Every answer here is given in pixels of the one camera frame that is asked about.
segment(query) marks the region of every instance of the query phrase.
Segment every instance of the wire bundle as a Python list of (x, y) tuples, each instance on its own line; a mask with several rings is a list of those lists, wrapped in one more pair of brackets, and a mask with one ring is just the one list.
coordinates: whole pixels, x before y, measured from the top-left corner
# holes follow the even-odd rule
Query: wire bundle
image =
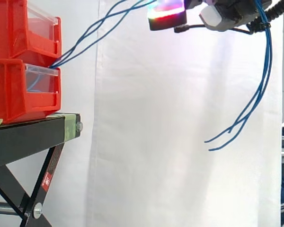
[[(234, 127), (236, 127), (237, 125), (241, 124), (241, 127), (239, 128), (238, 132), (226, 143), (224, 143), (222, 146), (217, 147), (217, 148), (213, 148), (213, 149), (209, 149), (210, 151), (214, 151), (214, 150), (220, 150), (224, 147), (226, 147), (228, 144), (230, 144), (231, 142), (233, 142), (241, 133), (241, 131), (243, 130), (246, 122), (248, 121), (249, 117), (251, 116), (251, 114), (254, 112), (254, 110), (256, 109), (256, 107), (259, 105), (260, 101), (262, 100), (262, 97), (266, 91), (268, 82), (269, 82), (269, 78), (270, 78), (270, 73), (271, 73), (271, 68), (272, 68), (272, 39), (271, 39), (271, 32), (270, 32), (270, 26), (269, 25), (269, 21), (267, 19), (267, 16), (265, 14), (265, 11), (260, 3), (260, 0), (254, 0), (255, 1), (255, 5), (257, 7), (257, 10), (260, 13), (260, 18), (262, 20), (263, 24), (266, 24), (266, 28), (265, 28), (265, 33), (266, 33), (266, 52), (265, 52), (265, 62), (264, 62), (264, 69), (263, 69), (263, 76), (262, 76), (262, 80), (255, 92), (255, 94), (253, 95), (253, 97), (251, 98), (251, 100), (248, 102), (248, 104), (246, 105), (246, 107), (243, 109), (243, 111), (239, 114), (239, 116), (237, 117), (236, 121), (234, 122), (234, 124), (230, 127), (228, 127), (227, 129), (225, 129), (223, 132), (221, 132), (219, 135), (215, 136), (214, 138), (212, 138), (211, 140), (205, 141), (205, 143), (209, 143), (212, 142), (214, 140), (216, 140), (217, 138), (219, 138), (220, 136), (222, 136), (223, 134), (225, 134), (226, 132), (231, 133), (232, 129)], [(251, 107), (251, 105), (253, 104), (251, 110), (243, 117), (243, 115), (247, 112), (247, 110)]]
[[(104, 39), (106, 36), (108, 36), (116, 27), (118, 27), (120, 25), (120, 23), (124, 20), (124, 18), (129, 14), (130, 11), (132, 10), (136, 10), (136, 9), (140, 9), (140, 8), (143, 8), (149, 4), (152, 4), (154, 3), (156, 0), (152, 0), (152, 1), (149, 1), (147, 3), (144, 3), (140, 6), (138, 6), (140, 3), (142, 3), (144, 0), (140, 0), (138, 1), (137, 3), (135, 3), (134, 5), (132, 5), (129, 9), (125, 9), (125, 10), (122, 10), (122, 11), (119, 11), (117, 13), (113, 13), (111, 14), (111, 12), (114, 10), (114, 8), (116, 8), (120, 3), (123, 3), (125, 2), (126, 0), (121, 0), (119, 2), (117, 2), (109, 11), (108, 13), (106, 14), (106, 16), (100, 20), (98, 20), (97, 22), (95, 22), (94, 24), (92, 24), (86, 31), (85, 33), (78, 39), (78, 41), (76, 42), (76, 44), (71, 48), (69, 49), (66, 53), (64, 53), (54, 64), (52, 64), (50, 66), (51, 69), (55, 69), (55, 68), (58, 68), (66, 63), (68, 63), (69, 61), (75, 59), (76, 57), (78, 57), (79, 55), (83, 54), (85, 51), (87, 51), (89, 48), (91, 48), (93, 45), (97, 44), (99, 41), (101, 41), (102, 39)], [(101, 36), (100, 38), (98, 38), (95, 42), (93, 42), (92, 44), (90, 44), (88, 47), (86, 47), (83, 51), (81, 51), (80, 53), (74, 55), (73, 57), (69, 58), (73, 53), (74, 51), (76, 50), (76, 48), (78, 47), (78, 45), (84, 40), (86, 39), (87, 37), (89, 37), (91, 34), (93, 34), (94, 32), (96, 32), (102, 25), (103, 23), (105, 22), (106, 19), (110, 18), (110, 17), (114, 17), (114, 16), (117, 16), (117, 15), (120, 15), (120, 14), (123, 14), (124, 15), (121, 17), (121, 19), (108, 31), (106, 32), (103, 36)]]

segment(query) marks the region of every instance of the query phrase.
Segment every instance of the stacked storage bin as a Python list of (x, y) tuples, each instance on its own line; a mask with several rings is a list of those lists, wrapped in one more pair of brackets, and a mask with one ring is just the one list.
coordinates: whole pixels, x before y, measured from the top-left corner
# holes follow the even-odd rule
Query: stacked storage bin
[(43, 119), (61, 108), (61, 20), (27, 0), (0, 0), (0, 124)]

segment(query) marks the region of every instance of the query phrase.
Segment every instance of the blue wire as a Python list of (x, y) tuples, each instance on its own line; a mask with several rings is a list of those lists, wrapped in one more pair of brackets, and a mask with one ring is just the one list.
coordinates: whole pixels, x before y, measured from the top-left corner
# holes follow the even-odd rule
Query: blue wire
[[(107, 12), (106, 17), (121, 3), (125, 2), (126, 0), (122, 0), (117, 2), (115, 5), (112, 6), (112, 8)], [(103, 24), (104, 24), (105, 20), (99, 20), (96, 23), (92, 24), (91, 26), (88, 27), (88, 29), (84, 32), (84, 34), (77, 40), (76, 44), (69, 49), (66, 53), (64, 53), (60, 58), (58, 58), (51, 66), (50, 68), (57, 62), (59, 61), (64, 61), (65, 59), (69, 58), (71, 56), (71, 54), (76, 50), (77, 46), (87, 37), (89, 37), (90, 35), (92, 35), (94, 32), (96, 32)], [(95, 26), (96, 24), (100, 23), (94, 30), (92, 30), (91, 32), (90, 29)]]
[[(255, 0), (255, 4), (256, 7), (260, 13), (261, 16), (261, 20), (264, 24), (268, 23), (266, 14), (263, 10), (263, 7), (261, 6), (260, 2), (258, 0)], [(258, 87), (258, 89), (256, 90), (254, 96), (252, 97), (252, 99), (249, 101), (249, 103), (247, 104), (247, 106), (243, 109), (243, 111), (240, 113), (239, 117), (236, 119), (235, 123), (227, 128), (226, 130), (224, 130), (223, 132), (221, 132), (219, 135), (217, 135), (216, 137), (212, 138), (211, 140), (205, 141), (205, 143), (209, 143), (212, 142), (213, 140), (219, 138), (220, 136), (222, 136), (224, 133), (231, 132), (231, 130), (233, 129), (233, 127), (235, 127), (236, 125), (243, 123), (240, 127), (240, 129), (238, 130), (238, 132), (226, 143), (224, 143), (222, 146), (218, 147), (218, 148), (213, 148), (213, 149), (209, 149), (210, 151), (215, 151), (215, 150), (220, 150), (224, 147), (226, 147), (227, 145), (229, 145), (231, 142), (233, 142), (241, 133), (241, 131), (243, 130), (247, 120), (249, 119), (249, 117), (251, 116), (251, 114), (254, 112), (254, 110), (256, 109), (256, 107), (259, 105), (260, 101), (262, 100), (264, 93), (266, 91), (268, 82), (269, 82), (269, 78), (270, 78), (270, 74), (271, 74), (271, 69), (272, 69), (272, 54), (273, 54), (273, 50), (272, 50), (272, 38), (271, 38), (271, 32), (270, 32), (270, 28), (266, 28), (265, 29), (265, 33), (266, 33), (266, 55), (265, 55), (265, 62), (264, 62), (264, 68), (263, 68), (263, 76), (262, 76), (262, 80), (261, 83)], [(242, 115), (246, 112), (246, 110), (249, 108), (249, 106), (251, 105), (251, 103), (254, 101), (254, 99), (256, 98), (256, 101), (252, 107), (252, 109), (248, 112), (248, 114), (246, 114), (242, 119), (240, 119), (242, 117)]]
[[(116, 15), (120, 15), (120, 14), (123, 14), (123, 13), (125, 13), (125, 14), (127, 15), (130, 11), (143, 8), (143, 7), (145, 7), (145, 6), (149, 5), (149, 4), (152, 4), (152, 3), (156, 2), (156, 0), (149, 1), (149, 2), (147, 2), (147, 3), (145, 3), (145, 4), (140, 5), (140, 6), (136, 6), (136, 5), (140, 4), (141, 2), (143, 2), (143, 0), (138, 1), (136, 4), (134, 4), (134, 5), (133, 5), (132, 7), (130, 7), (129, 9), (125, 9), (125, 10), (119, 11), (119, 12), (117, 12), (117, 13), (113, 13), (113, 14), (107, 15), (106, 17), (104, 17), (104, 18), (98, 20), (97, 22), (95, 22), (94, 24), (92, 24), (90, 27), (93, 27), (94, 25), (96, 25), (96, 24), (98, 24), (98, 23), (100, 23), (100, 22), (104, 22), (106, 19), (108, 19), (108, 18), (110, 18), (110, 17), (114, 17), (114, 16), (116, 16)], [(65, 61), (65, 59), (64, 59), (63, 62), (62, 62), (62, 61), (61, 61), (61, 62), (58, 62), (58, 63), (52, 65), (50, 68), (58, 68), (58, 67), (64, 65), (65, 63), (67, 63), (67, 62), (73, 60), (74, 58), (78, 57), (79, 55), (83, 54), (86, 50), (88, 50), (88, 49), (89, 49), (90, 47), (92, 47), (94, 44), (96, 44), (97, 42), (99, 42), (100, 40), (102, 40), (103, 38), (105, 38), (109, 33), (111, 33), (111, 32), (123, 21), (124, 18), (125, 18), (125, 17), (123, 16), (123, 17), (120, 19), (120, 21), (117, 23), (116, 26), (114, 26), (111, 30), (109, 30), (103, 37), (99, 38), (98, 40), (96, 40), (95, 42), (93, 42), (91, 45), (89, 45), (86, 49), (84, 49), (84, 50), (81, 51), (80, 53), (76, 54), (76, 55), (73, 56), (72, 58), (68, 59), (67, 61)]]
[(34, 88), (34, 86), (39, 82), (40, 79), (41, 79), (41, 74), (38, 75), (37, 79), (29, 86), (27, 91), (31, 91)]
[[(125, 2), (126, 0), (121, 0), (119, 2), (117, 2), (115, 5), (112, 6), (112, 8), (107, 12), (106, 16), (100, 20), (98, 20), (97, 22), (95, 22), (94, 24), (92, 24), (89, 28), (87, 28), (87, 30), (85, 31), (85, 33), (78, 39), (78, 41), (76, 42), (76, 44), (71, 48), (69, 49), (66, 53), (64, 53), (55, 63), (53, 63), (49, 68), (51, 69), (55, 69), (55, 68), (58, 68), (62, 65), (64, 65), (65, 63), (71, 61), (72, 59), (78, 57), (79, 55), (81, 55), (82, 53), (84, 53), (86, 50), (88, 50), (90, 47), (92, 47), (94, 44), (96, 44), (97, 42), (99, 42), (100, 40), (102, 40), (103, 38), (105, 38), (109, 33), (111, 33), (122, 21), (123, 19), (127, 16), (127, 14), (132, 11), (132, 10), (136, 10), (136, 9), (140, 9), (142, 7), (145, 7), (149, 4), (152, 4), (154, 3), (156, 0), (152, 0), (150, 2), (147, 2), (145, 4), (142, 4), (140, 6), (137, 6), (138, 4), (140, 4), (141, 2), (143, 2), (143, 0), (140, 0), (138, 1), (136, 4), (134, 4), (132, 7), (130, 7), (129, 9), (126, 9), (126, 10), (122, 10), (122, 11), (119, 11), (117, 13), (113, 13), (113, 14), (110, 14), (113, 9), (118, 6), (120, 3), (123, 3)], [(94, 43), (92, 43), (91, 45), (89, 45), (86, 49), (84, 49), (83, 51), (81, 51), (79, 54), (75, 55), (74, 57), (70, 58), (69, 60), (66, 61), (67, 58), (69, 58), (71, 56), (71, 54), (75, 51), (75, 49), (77, 48), (77, 46), (84, 40), (86, 39), (87, 37), (89, 37), (91, 34), (93, 34), (94, 32), (96, 32), (102, 25), (103, 23), (105, 22), (106, 19), (110, 18), (110, 17), (114, 17), (114, 16), (117, 16), (117, 15), (120, 15), (120, 14), (123, 14), (125, 13), (125, 15), (119, 20), (119, 22), (110, 30), (108, 31), (103, 37), (99, 38), (98, 40), (96, 40)], [(92, 30), (91, 32), (90, 29), (99, 24), (94, 30)], [(38, 78), (36, 79), (36, 81), (27, 89), (28, 91), (32, 91), (32, 88), (39, 82), (40, 80), (40, 76), (38, 76)]]

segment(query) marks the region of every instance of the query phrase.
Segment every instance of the metal bolt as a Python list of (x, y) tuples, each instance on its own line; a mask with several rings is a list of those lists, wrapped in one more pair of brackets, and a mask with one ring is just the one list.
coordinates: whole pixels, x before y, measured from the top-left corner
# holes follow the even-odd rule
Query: metal bolt
[(34, 207), (33, 215), (35, 219), (39, 219), (42, 215), (42, 203), (37, 203)]
[(76, 130), (78, 132), (82, 132), (83, 131), (83, 123), (82, 122), (77, 122), (76, 124)]

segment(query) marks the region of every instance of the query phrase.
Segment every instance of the white fabric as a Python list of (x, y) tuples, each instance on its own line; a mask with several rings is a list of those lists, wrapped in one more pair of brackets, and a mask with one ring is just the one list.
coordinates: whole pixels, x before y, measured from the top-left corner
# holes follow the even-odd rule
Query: white fabric
[[(102, 0), (100, 15), (115, 2)], [(201, 23), (202, 8), (188, 11), (190, 24)], [(151, 32), (142, 9), (99, 43), (90, 227), (280, 226), (282, 24), (272, 24), (274, 65), (261, 105), (217, 152), (208, 149), (230, 136), (204, 141), (256, 91), (265, 34)]]

